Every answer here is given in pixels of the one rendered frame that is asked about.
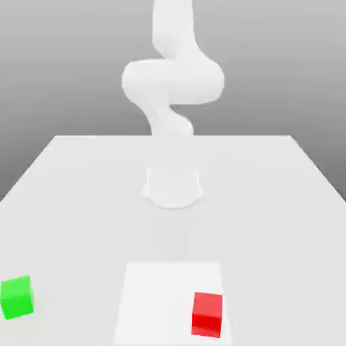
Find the small green cube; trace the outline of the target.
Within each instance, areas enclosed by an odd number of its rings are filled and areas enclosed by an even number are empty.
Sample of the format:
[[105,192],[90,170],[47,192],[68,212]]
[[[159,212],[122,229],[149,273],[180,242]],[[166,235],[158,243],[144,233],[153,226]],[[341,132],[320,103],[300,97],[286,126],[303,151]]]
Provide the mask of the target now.
[[30,276],[2,281],[0,306],[6,320],[32,314],[34,312],[34,293]]

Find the small red cube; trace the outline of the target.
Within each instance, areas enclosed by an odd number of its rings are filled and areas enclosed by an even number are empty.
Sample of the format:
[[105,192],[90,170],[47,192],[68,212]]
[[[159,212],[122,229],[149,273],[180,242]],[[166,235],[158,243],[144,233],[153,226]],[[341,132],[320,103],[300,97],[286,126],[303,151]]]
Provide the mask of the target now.
[[203,337],[221,337],[223,296],[195,292],[191,317],[191,334]]

